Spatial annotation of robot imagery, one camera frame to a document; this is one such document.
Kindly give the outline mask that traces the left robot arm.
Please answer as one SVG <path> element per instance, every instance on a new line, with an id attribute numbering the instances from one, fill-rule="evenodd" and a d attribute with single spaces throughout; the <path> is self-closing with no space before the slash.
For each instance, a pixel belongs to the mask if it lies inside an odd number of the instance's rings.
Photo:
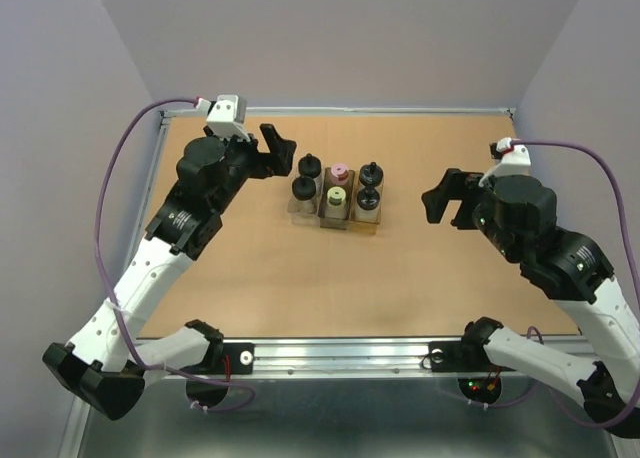
<path id="1" fill-rule="evenodd" d="M 43 362 L 58 382 L 106 418 L 124 417 L 146 388 L 169 374 L 210 372 L 226 362 L 224 336 L 201 320 L 141 346 L 134 344 L 174 283 L 222 227 L 222 215 L 249 179 L 286 177 L 297 144 L 275 126 L 252 135 L 207 130 L 176 164 L 177 180 L 151 219 L 126 271 L 91 319 L 66 343 L 52 343 Z"/>

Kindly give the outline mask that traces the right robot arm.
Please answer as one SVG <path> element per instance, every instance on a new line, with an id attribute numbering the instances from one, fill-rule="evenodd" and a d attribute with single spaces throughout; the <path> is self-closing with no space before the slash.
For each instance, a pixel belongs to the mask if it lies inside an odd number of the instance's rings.
<path id="1" fill-rule="evenodd" d="M 441 221 L 449 202 L 459 202 L 452 226 L 478 230 L 518 265 L 521 276 L 572 319 L 597 356 L 571 357 L 481 317 L 466 326 L 459 343 L 443 349 L 438 368 L 518 371 L 571 398 L 609 433 L 638 438 L 638 320 L 598 244 L 558 226 L 555 192 L 528 175 L 484 179 L 449 168 L 421 201 L 431 224 Z"/>

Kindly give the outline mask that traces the pink cap bottle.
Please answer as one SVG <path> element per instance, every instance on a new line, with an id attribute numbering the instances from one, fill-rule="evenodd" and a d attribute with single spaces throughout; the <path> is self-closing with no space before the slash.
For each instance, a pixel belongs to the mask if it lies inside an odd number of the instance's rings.
<path id="1" fill-rule="evenodd" d="M 349 181 L 349 168 L 344 163 L 336 163 L 328 169 L 328 187 L 345 189 Z"/>

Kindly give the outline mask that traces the yellow cap bottle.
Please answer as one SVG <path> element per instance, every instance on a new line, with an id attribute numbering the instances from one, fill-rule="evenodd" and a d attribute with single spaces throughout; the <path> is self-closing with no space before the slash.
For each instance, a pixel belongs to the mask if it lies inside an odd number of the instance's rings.
<path id="1" fill-rule="evenodd" d="M 326 193 L 324 217 L 344 221 L 347 218 L 347 193 L 340 187 L 332 187 Z"/>

